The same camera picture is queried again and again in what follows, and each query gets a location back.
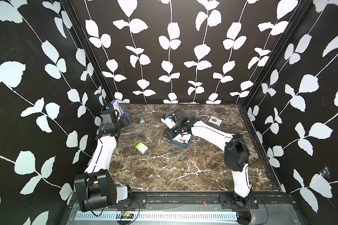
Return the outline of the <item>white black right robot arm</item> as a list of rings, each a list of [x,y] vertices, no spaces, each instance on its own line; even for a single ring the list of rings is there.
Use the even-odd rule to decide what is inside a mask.
[[[182,110],[164,114],[161,121],[168,127],[163,136],[169,140],[189,133],[205,139],[224,152],[224,163],[231,170],[234,181],[232,203],[239,209],[249,204],[251,185],[248,167],[250,151],[241,134],[228,134],[213,128],[196,117],[187,117]]]

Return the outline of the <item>teal plastic storage box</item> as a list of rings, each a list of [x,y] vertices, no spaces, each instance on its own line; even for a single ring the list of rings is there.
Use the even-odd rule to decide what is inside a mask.
[[[193,139],[193,135],[187,132],[183,134],[178,134],[176,137],[173,137],[173,138],[171,138],[170,134],[171,132],[169,131],[169,129],[166,129],[163,132],[163,136],[167,138],[171,144],[179,146],[179,147],[183,147],[183,148],[188,147]]]

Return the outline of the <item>black purple tissue pack front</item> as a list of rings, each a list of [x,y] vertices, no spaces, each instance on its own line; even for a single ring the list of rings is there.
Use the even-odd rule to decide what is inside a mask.
[[[179,137],[179,142],[180,142],[180,143],[189,143],[191,137],[192,137],[191,134],[181,135],[181,136]]]

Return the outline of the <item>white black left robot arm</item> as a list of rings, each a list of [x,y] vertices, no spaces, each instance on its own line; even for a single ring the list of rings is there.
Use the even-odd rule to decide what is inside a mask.
[[[93,158],[85,172],[77,175],[74,180],[82,212],[94,213],[94,210],[115,206],[121,201],[133,200],[131,187],[116,186],[109,173],[112,154],[117,147],[120,131],[128,125],[121,109],[109,105],[102,111]]]

